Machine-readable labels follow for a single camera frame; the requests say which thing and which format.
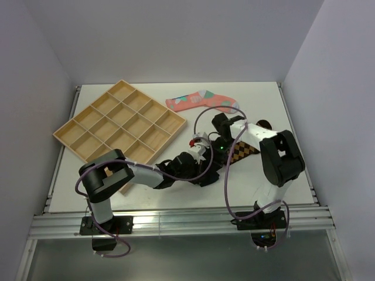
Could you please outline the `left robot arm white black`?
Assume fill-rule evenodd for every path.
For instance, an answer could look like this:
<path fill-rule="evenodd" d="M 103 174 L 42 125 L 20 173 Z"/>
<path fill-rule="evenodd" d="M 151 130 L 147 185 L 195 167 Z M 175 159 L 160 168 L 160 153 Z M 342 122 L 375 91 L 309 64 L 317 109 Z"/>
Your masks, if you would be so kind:
<path fill-rule="evenodd" d="M 101 234 L 112 231 L 114 219 L 110 198 L 127 183 L 161 190 L 176 181 L 186 180 L 204 187 L 219 179 L 210 152 L 204 153 L 202 160 L 182 152 L 172 160 L 150 166 L 131 161 L 119 149 L 86 163 L 79 169 L 79 175 L 94 216 L 93 227 Z"/>

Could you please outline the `brown orange argyle sock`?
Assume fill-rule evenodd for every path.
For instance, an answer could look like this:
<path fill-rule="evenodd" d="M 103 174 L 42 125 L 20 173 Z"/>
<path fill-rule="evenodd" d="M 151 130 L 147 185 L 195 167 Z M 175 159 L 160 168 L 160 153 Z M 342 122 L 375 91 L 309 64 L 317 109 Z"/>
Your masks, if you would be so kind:
<path fill-rule="evenodd" d="M 267 120 L 259 120 L 256 125 L 265 128 L 265 129 L 272 129 L 271 124 Z M 235 164 L 244 158 L 250 156 L 250 155 L 257 155 L 260 154 L 260 151 L 256 148 L 250 146 L 249 144 L 239 141 L 235 144 L 233 154 L 231 156 L 230 164 Z"/>

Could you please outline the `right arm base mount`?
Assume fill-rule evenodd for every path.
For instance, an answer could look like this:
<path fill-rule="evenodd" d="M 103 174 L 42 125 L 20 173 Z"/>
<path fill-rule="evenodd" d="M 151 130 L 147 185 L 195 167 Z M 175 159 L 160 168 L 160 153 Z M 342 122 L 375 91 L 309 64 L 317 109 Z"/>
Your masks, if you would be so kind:
<path fill-rule="evenodd" d="M 256 248 L 269 249 L 277 244 L 288 234 L 289 212 L 278 208 L 269 214 L 259 213 L 246 220 L 237 220 L 233 218 L 232 225 L 235 225 L 238 231 L 260 231 L 251 233 L 251 239 Z"/>

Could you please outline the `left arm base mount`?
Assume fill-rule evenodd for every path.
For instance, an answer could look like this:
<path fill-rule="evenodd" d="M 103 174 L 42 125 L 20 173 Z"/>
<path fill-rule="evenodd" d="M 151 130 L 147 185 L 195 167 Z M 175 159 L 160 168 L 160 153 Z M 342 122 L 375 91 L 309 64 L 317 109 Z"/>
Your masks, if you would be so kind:
<path fill-rule="evenodd" d="M 122 234 L 132 234 L 134 217 L 130 215 L 113 216 L 109 221 L 102 224 L 94 222 L 94 216 L 85 216 L 81 219 L 79 235 L 91 236 L 91 246 L 95 253 L 105 257 L 119 257 L 127 255 L 130 244 L 120 237 Z M 124 254 L 110 255 L 119 244 L 127 247 Z"/>

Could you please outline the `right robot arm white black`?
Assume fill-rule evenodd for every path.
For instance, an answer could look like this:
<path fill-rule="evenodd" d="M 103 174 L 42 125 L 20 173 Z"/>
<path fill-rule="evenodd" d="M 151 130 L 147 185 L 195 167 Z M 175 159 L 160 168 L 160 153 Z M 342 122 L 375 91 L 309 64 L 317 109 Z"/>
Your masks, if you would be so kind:
<path fill-rule="evenodd" d="M 268 227 L 274 220 L 273 213 L 280 210 L 284 195 L 291 183 L 305 170 L 305 162 L 292 132 L 273 131 L 260 124 L 248 123 L 242 116 L 228 118 L 217 114 L 212 125 L 219 137 L 213 142 L 215 152 L 222 166 L 224 176 L 224 199 L 229 207 L 229 166 L 235 146 L 244 142 L 260 153 L 262 170 L 267 181 L 254 203 L 254 223 L 260 228 Z"/>

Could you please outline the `navy ankle sock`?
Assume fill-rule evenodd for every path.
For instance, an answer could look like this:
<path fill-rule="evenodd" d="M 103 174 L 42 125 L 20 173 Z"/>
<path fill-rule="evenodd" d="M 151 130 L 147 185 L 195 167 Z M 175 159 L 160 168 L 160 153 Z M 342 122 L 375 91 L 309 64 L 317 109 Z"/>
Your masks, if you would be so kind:
<path fill-rule="evenodd" d="M 219 173 L 217 172 L 220 168 L 212 165 L 210 169 L 199 179 L 196 180 L 195 184 L 200 187 L 208 186 L 219 180 Z"/>

